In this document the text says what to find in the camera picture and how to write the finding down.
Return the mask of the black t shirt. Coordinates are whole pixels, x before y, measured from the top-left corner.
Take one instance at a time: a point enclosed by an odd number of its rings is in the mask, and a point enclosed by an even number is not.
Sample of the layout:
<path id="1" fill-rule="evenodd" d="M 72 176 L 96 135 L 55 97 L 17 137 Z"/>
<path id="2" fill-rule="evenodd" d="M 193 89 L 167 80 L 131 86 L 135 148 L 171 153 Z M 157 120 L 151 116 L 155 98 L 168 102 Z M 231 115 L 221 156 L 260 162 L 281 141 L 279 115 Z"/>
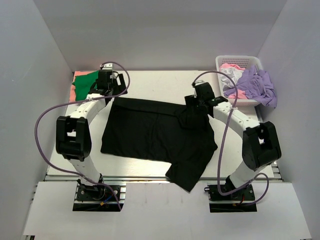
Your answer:
<path id="1" fill-rule="evenodd" d="M 170 163 L 166 177 L 190 192 L 218 146 L 206 114 L 185 105 L 116 98 L 102 135 L 103 154 Z"/>

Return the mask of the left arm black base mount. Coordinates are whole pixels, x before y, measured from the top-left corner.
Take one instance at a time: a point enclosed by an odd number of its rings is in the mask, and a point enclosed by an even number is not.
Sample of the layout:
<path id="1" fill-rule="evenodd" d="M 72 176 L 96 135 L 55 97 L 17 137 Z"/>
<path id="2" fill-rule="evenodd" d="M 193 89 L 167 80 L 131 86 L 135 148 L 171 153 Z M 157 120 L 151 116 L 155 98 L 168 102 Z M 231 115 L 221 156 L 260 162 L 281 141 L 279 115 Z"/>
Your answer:
<path id="1" fill-rule="evenodd" d="M 123 184 L 111 184 L 110 190 L 106 186 L 86 186 L 77 180 L 74 202 L 76 204 L 116 204 L 115 195 L 120 204 L 125 200 L 126 186 Z"/>

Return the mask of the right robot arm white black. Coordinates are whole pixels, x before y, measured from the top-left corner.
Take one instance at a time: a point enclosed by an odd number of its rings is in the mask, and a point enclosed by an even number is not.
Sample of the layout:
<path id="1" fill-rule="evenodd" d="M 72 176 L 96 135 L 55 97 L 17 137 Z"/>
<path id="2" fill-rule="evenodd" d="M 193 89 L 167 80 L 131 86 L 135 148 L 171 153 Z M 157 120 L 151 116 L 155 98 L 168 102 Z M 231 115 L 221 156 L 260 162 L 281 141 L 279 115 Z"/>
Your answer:
<path id="1" fill-rule="evenodd" d="M 242 113 L 225 97 L 216 97 L 208 82 L 194 83 L 194 94 L 185 96 L 187 109 L 196 116 L 211 116 L 225 123 L 219 152 L 217 176 L 220 176 L 222 152 L 230 128 L 242 139 L 242 162 L 227 177 L 226 190 L 222 195 L 236 200 L 244 193 L 244 187 L 266 166 L 282 156 L 282 151 L 275 125 L 270 122 L 259 122 Z"/>

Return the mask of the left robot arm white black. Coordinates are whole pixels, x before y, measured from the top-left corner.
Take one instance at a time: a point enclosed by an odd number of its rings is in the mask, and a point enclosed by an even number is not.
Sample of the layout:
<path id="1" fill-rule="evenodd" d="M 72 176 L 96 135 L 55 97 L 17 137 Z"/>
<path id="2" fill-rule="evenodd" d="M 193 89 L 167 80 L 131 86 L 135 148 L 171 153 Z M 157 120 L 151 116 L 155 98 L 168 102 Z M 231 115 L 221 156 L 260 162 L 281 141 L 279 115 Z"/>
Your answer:
<path id="1" fill-rule="evenodd" d="M 90 123 L 112 98 L 127 94 L 127 89 L 122 73 L 99 70 L 77 109 L 56 120 L 56 152 L 72 164 L 80 176 L 80 183 L 89 186 L 88 193 L 96 200 L 105 196 L 106 187 L 100 184 L 101 174 L 90 157 Z"/>

